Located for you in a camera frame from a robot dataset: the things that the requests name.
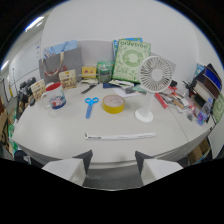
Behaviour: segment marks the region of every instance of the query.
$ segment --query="white paper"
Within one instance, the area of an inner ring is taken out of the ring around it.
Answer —
[[[125,91],[121,88],[113,88],[114,92],[117,93],[119,96],[125,98],[125,97],[129,97],[129,96],[137,96],[137,95],[140,95],[141,93],[129,93],[129,94],[126,94]]]

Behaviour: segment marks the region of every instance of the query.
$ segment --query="scissors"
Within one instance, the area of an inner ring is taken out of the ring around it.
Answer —
[[[86,111],[86,118],[89,118],[91,111],[92,111],[92,107],[94,103],[97,103],[99,101],[98,97],[94,97],[93,99],[90,98],[86,98],[85,102],[89,104],[87,111]]]

